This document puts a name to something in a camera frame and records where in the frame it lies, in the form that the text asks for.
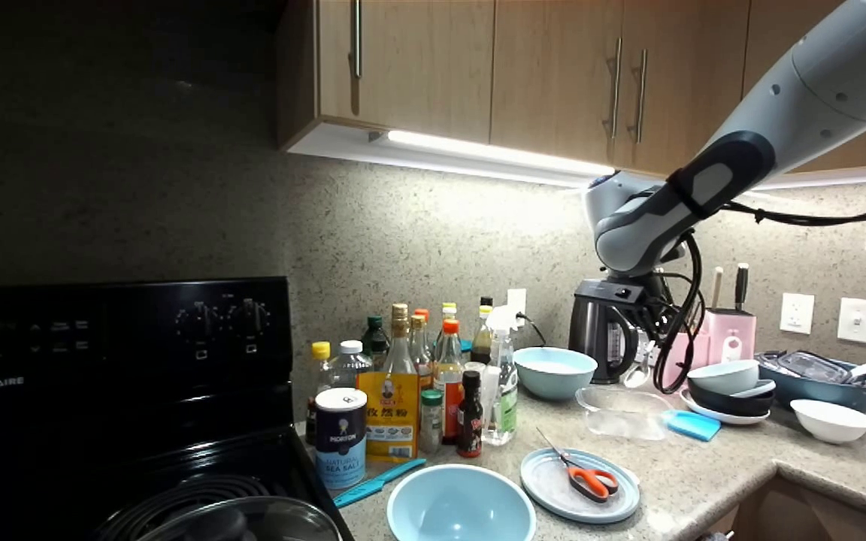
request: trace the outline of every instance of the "blue bowl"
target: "blue bowl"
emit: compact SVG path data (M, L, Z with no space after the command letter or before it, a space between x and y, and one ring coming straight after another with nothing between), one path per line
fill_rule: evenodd
M572 350L518 350L514 364L527 393L550 403L575 399L594 372L594 360Z
M461 463L404 477L384 506L384 519L397 541L527 541L536 533L531 502L518 485Z

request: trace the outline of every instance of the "plate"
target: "plate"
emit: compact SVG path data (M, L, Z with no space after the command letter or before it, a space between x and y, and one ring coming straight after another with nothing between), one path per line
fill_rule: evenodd
M701 403L693 403L687 393L682 393L682 403L701 415L710 415L722 424L735 424L735 426L748 426L748 424L762 424L769 417L769 410L762 415L728 415L728 413L715 413L715 410L704 410Z
M561 448L580 465L608 468L617 477L617 494L608 502L591 502L566 477L561 461L552 448L531 452L521 461L521 485L530 500L557 516L575 522L621 522L639 508L639 485L630 471L584 452Z

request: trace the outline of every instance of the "kitchen counter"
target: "kitchen counter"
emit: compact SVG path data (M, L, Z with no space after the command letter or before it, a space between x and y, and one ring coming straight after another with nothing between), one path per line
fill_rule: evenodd
M771 422L757 426L722 426L711 442L693 442L675 433L654 442L634 442L591 437L577 403L550 406L521 393L514 442L505 448L484 445L479 461L461 461L454 448L441 448L431 463L474 463L521 482L518 463L530 452L544 448L544 433L560 448L598 453L639 477L644 500L630 519L617 526L577 526L536 508L539 541L580 538L588 533L598 538L696 538L776 475L866 515L866 437L854 445L824 445L800 426L788 426L796 422L783 415L788 413L771 413ZM341 508L353 538L395 538L384 519L392 494L395 485L366 502Z

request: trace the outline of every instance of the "oven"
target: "oven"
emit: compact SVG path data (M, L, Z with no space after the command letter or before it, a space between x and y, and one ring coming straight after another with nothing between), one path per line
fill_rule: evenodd
M0 538L139 541L230 500L351 538L288 372L283 275L0 287Z

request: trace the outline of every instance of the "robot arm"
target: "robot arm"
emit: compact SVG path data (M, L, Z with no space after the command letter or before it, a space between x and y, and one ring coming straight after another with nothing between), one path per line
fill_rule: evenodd
M692 232L769 173L866 133L866 0L844 0L732 109L660 187L609 173L588 187L594 252L614 275L647 275Z

